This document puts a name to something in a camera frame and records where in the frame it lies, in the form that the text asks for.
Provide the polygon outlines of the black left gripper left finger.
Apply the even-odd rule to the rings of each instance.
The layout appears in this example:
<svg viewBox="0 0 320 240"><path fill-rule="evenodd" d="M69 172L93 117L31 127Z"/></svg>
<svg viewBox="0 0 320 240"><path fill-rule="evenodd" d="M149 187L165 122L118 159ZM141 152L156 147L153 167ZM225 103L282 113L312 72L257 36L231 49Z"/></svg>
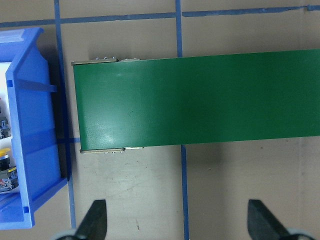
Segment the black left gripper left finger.
<svg viewBox="0 0 320 240"><path fill-rule="evenodd" d="M107 235L107 205L105 199L94 200L75 232L77 240L104 240Z"/></svg>

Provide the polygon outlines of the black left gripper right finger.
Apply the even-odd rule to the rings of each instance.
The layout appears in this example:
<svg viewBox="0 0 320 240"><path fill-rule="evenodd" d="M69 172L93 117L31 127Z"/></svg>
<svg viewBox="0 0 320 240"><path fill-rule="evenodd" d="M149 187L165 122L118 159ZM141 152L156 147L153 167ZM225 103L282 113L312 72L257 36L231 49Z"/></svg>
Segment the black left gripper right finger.
<svg viewBox="0 0 320 240"><path fill-rule="evenodd" d="M252 240L280 240L291 235L259 199L248 201L247 230Z"/></svg>

